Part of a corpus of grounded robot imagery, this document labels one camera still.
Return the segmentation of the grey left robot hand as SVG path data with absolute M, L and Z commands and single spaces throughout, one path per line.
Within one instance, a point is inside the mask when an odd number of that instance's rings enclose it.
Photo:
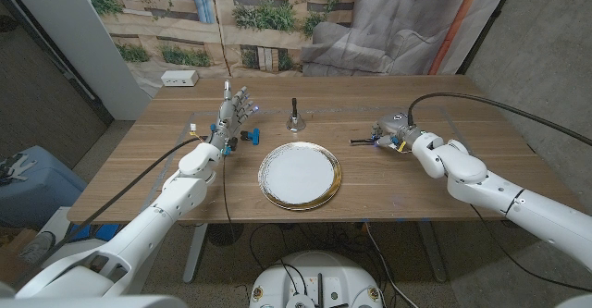
M 232 138 L 238 137 L 242 124 L 258 110 L 249 96 L 247 87 L 234 93 L 230 81 L 224 81 L 223 102 L 218 111 L 216 128 L 209 139 L 209 143 L 220 152 L 226 149 Z

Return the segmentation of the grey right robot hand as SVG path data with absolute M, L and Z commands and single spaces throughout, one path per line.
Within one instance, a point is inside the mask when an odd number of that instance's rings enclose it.
M 385 115 L 373 124 L 371 139 L 375 146 L 405 154 L 412 150 L 413 143 L 420 135 L 421 130 L 409 124 L 406 114 L 395 113 Z

